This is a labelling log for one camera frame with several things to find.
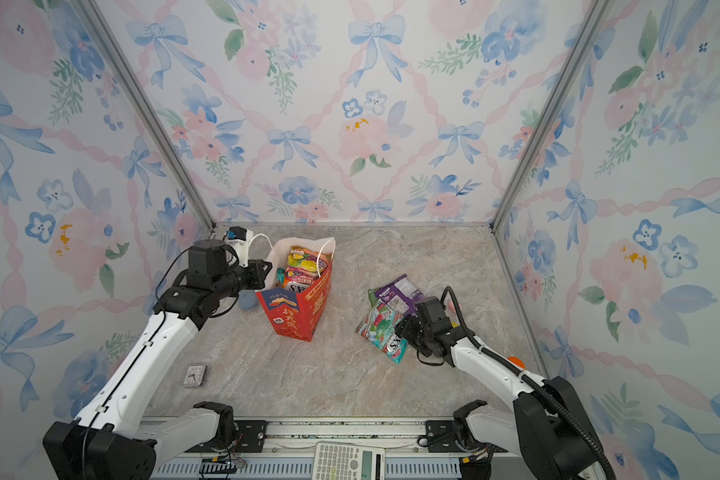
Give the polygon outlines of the purple snack packet back label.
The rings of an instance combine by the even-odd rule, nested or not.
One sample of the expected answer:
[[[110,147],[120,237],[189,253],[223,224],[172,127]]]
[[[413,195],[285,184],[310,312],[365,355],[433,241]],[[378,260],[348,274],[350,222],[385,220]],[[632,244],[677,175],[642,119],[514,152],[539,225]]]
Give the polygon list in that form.
[[[402,316],[413,314],[415,305],[425,299],[425,295],[411,282],[407,274],[379,289],[370,290],[368,294],[372,305],[382,301]]]

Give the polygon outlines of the pink fruit candy packet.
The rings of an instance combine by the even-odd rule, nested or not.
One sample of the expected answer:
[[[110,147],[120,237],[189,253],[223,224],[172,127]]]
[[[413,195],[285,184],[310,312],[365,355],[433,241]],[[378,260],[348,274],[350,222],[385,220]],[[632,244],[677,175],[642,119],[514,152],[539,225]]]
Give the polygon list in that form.
[[[356,333],[368,340],[395,364],[400,364],[408,342],[396,334],[395,327],[403,316],[377,299],[366,317],[356,328]]]

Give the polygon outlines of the orange snack packet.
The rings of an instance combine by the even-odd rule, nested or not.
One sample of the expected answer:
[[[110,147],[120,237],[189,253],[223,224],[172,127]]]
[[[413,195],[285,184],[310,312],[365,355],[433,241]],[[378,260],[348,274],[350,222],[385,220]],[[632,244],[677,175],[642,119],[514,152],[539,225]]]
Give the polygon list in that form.
[[[287,256],[282,287],[301,293],[311,287],[327,269],[331,255],[294,246]]]

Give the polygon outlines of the red paper gift bag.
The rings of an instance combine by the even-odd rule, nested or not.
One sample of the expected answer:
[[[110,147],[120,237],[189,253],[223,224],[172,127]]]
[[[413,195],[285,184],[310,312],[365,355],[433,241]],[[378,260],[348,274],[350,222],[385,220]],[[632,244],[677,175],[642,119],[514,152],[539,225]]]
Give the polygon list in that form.
[[[322,276],[301,293],[286,290],[276,284],[276,271],[278,268],[285,269],[287,256],[294,246],[331,255],[331,262]],[[290,237],[274,244],[266,257],[273,265],[272,271],[266,277],[265,288],[257,292],[257,298],[277,334],[307,342],[313,339],[331,290],[335,248],[336,241],[333,237],[318,240]]]

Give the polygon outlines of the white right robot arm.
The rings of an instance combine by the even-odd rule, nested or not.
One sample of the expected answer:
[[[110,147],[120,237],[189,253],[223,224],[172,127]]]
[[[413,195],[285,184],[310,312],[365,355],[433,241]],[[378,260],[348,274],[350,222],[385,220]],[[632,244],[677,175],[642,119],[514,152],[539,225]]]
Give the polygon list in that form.
[[[453,323],[446,303],[456,298],[451,288],[428,297],[395,327],[398,337],[428,366],[448,365],[470,375],[506,406],[491,413],[475,400],[453,414],[459,447],[470,455],[501,449],[523,459],[537,479],[576,479],[599,465],[607,478],[614,472],[602,442],[572,384],[547,379],[510,361],[483,342],[465,322],[459,308]]]

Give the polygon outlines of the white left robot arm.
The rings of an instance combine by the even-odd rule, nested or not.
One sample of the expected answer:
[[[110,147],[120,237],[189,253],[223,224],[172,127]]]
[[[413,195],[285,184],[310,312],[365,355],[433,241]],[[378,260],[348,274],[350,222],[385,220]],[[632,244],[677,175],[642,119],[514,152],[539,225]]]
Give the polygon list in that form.
[[[241,435],[231,406],[204,401],[157,427],[141,425],[158,386],[221,303],[260,291],[273,265],[252,259],[247,240],[202,240],[186,269],[157,299],[141,338],[70,422],[55,422],[42,445],[59,479],[148,479],[173,458],[205,445],[230,457]]]

